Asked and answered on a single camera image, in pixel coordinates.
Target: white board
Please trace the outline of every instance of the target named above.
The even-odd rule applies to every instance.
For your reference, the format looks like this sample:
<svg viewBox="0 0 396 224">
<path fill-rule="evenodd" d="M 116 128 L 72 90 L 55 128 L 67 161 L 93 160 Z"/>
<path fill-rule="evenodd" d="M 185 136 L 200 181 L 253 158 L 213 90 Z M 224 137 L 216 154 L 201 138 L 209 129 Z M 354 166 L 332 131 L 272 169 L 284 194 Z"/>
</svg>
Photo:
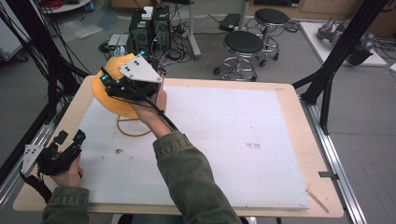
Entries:
<svg viewBox="0 0 396 224">
<path fill-rule="evenodd" d="M 165 90 L 167 116 L 207 156 L 232 206 L 309 208 L 273 91 Z M 116 117 L 93 99 L 79 126 L 87 135 L 81 166 L 90 202 L 173 205 L 156 165 L 155 137 L 123 135 Z"/>
<path fill-rule="evenodd" d="M 305 36 L 309 39 L 309 43 L 315 50 L 315 53 L 322 62 L 326 61 L 332 51 L 333 44 L 331 44 L 327 39 L 321 40 L 318 38 L 318 28 L 322 27 L 325 23 L 300 22 L 300 24 Z M 387 65 L 387 63 L 373 49 L 371 49 L 370 52 L 373 53 L 373 55 L 361 63 L 361 66 L 379 67 Z M 344 62 L 343 65 L 350 65 L 350 63 Z"/>
</svg>

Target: olive green jacket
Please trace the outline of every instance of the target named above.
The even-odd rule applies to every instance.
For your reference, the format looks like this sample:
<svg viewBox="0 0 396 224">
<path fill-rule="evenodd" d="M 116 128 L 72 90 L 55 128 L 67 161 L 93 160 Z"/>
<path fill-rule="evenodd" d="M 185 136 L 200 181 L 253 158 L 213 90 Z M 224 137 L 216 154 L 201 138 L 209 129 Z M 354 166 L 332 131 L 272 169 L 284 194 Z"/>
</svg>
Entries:
<svg viewBox="0 0 396 224">
<path fill-rule="evenodd" d="M 186 224 L 241 221 L 216 185 L 206 156 L 182 133 L 170 133 L 154 143 L 157 165 Z M 43 224 L 88 223 L 87 189 L 55 189 L 43 214 Z"/>
</svg>

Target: stool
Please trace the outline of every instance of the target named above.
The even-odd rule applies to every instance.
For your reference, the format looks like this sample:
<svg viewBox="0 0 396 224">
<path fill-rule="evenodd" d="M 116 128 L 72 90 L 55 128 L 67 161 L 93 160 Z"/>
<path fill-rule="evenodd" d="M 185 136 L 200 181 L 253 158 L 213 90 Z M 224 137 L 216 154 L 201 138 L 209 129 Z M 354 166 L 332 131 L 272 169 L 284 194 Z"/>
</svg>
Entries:
<svg viewBox="0 0 396 224">
<path fill-rule="evenodd" d="M 234 54 L 227 58 L 219 67 L 215 68 L 216 75 L 222 74 L 221 79 L 245 81 L 257 79 L 254 65 L 246 58 L 255 58 L 263 48 L 262 40 L 253 33 L 234 31 L 224 37 L 224 48 Z"/>
<path fill-rule="evenodd" d="M 262 8 L 254 13 L 254 20 L 258 24 L 264 26 L 264 29 L 262 30 L 262 42 L 264 44 L 262 51 L 264 52 L 264 58 L 260 61 L 260 66 L 265 66 L 268 52 L 276 50 L 276 54 L 273 57 L 274 60 L 277 60 L 279 56 L 279 45 L 271 36 L 269 36 L 270 29 L 283 27 L 289 22 L 289 17 L 279 10 Z"/>
</svg>

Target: electronic equipment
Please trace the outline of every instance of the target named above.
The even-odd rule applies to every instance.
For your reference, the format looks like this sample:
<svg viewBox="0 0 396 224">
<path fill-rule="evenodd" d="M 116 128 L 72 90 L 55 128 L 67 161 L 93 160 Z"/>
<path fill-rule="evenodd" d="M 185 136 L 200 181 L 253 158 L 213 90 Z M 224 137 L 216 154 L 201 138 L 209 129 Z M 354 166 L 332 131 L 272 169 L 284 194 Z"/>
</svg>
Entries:
<svg viewBox="0 0 396 224">
<path fill-rule="evenodd" d="M 152 12 L 154 10 L 153 7 L 144 7 L 144 12 L 142 13 L 142 20 L 143 21 L 150 21 L 152 18 Z"/>
<path fill-rule="evenodd" d="M 171 48 L 169 13 L 169 6 L 159 7 L 154 12 L 152 21 L 155 39 L 157 40 L 157 49 L 169 50 Z"/>
<path fill-rule="evenodd" d="M 102 67 L 103 75 L 100 77 L 105 85 L 107 95 L 126 101 L 142 101 L 145 95 L 150 97 L 158 92 L 163 79 L 144 59 L 146 52 L 143 50 L 134 56 L 131 61 L 119 67 L 124 77 L 115 80 Z"/>
<path fill-rule="evenodd" d="M 140 50 L 146 53 L 151 52 L 153 40 L 152 21 L 142 20 L 142 12 L 136 11 L 132 15 L 131 24 L 129 25 L 129 34 L 132 40 L 132 49 L 137 54 Z"/>
<path fill-rule="evenodd" d="M 238 13 L 232 13 L 228 14 L 224 20 L 220 23 L 219 29 L 232 32 L 234 27 L 238 26 L 239 19 L 241 18 L 241 15 Z"/>
<path fill-rule="evenodd" d="M 132 52 L 131 37 L 129 35 L 112 35 L 107 46 L 113 57 L 120 57 Z"/>
<path fill-rule="evenodd" d="M 20 177 L 26 184 L 32 186 L 37 192 L 43 196 L 46 203 L 50 200 L 52 192 L 44 183 L 42 175 L 57 175 L 61 172 L 67 171 L 72 162 L 78 157 L 81 152 L 81 145 L 85 140 L 85 133 L 78 130 L 73 143 L 64 150 L 58 152 L 58 146 L 64 143 L 68 133 L 60 131 L 58 136 L 54 137 L 48 147 L 38 145 L 27 145 L 23 155 L 23 163 L 20 169 Z M 29 171 L 33 163 L 37 161 L 37 177 L 34 175 L 25 175 Z"/>
<path fill-rule="evenodd" d="M 112 35 L 110 40 L 108 41 L 108 49 L 110 50 L 111 55 L 113 55 L 114 50 L 117 48 L 117 44 L 119 43 L 121 35 Z"/>
</svg>

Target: gray floor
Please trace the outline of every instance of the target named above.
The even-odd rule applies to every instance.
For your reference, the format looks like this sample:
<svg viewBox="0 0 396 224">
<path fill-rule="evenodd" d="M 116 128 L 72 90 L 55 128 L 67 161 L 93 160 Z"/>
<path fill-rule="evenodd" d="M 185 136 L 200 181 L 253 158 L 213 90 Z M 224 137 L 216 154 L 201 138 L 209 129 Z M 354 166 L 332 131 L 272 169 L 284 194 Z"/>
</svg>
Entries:
<svg viewBox="0 0 396 224">
<path fill-rule="evenodd" d="M 59 22 L 80 21 L 84 25 L 96 24 L 108 13 L 105 7 L 93 13 L 83 10 L 58 15 Z M 196 33 L 219 32 L 218 25 L 209 17 L 195 21 L 198 28 L 205 22 L 206 28 Z M 116 25 L 87 39 L 67 42 L 82 63 L 95 74 L 106 63 L 98 46 L 111 34 L 128 31 L 128 20 L 115 20 Z M 188 63 L 169 66 L 168 77 L 219 79 L 213 69 L 230 53 L 222 46 L 224 35 L 197 35 L 202 57 Z M 278 61 L 268 60 L 264 67 L 256 66 L 259 82 L 293 83 L 320 68 L 320 61 L 311 49 L 304 34 L 284 32 L 276 37 L 281 51 Z M 370 224 L 396 223 L 396 79 L 388 68 L 396 63 L 387 60 L 385 67 L 342 66 L 335 76 L 329 116 L 332 141 L 344 165 L 348 179 Z M 306 87 L 297 90 L 303 93 Z M 1 150 L 3 163 L 16 146 L 35 117 L 46 103 L 46 82 L 33 62 L 18 61 L 0 68 L 1 102 Z M 15 193 L 0 210 L 0 223 L 39 223 L 39 213 L 21 213 L 12 209 Z M 282 218 L 283 223 L 350 223 L 342 218 Z M 91 223 L 111 222 L 109 214 L 91 214 Z M 272 217 L 260 217 L 259 223 L 276 223 Z"/>
</svg>

